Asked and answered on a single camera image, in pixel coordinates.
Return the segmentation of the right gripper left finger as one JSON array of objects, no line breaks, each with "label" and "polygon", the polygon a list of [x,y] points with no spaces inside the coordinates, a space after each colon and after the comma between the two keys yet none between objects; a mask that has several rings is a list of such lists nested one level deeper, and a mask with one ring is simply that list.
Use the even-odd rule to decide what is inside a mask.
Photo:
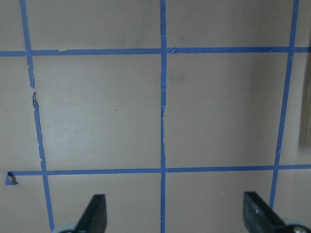
[{"label": "right gripper left finger", "polygon": [[107,227],[107,210],[105,194],[92,197],[87,208],[82,214],[75,233],[104,233]]}]

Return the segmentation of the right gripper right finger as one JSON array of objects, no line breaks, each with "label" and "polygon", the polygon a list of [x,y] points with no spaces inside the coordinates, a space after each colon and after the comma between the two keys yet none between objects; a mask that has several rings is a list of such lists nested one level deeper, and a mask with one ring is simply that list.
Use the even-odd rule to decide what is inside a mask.
[{"label": "right gripper right finger", "polygon": [[283,220],[256,192],[243,194],[243,223],[249,233],[290,233]]}]

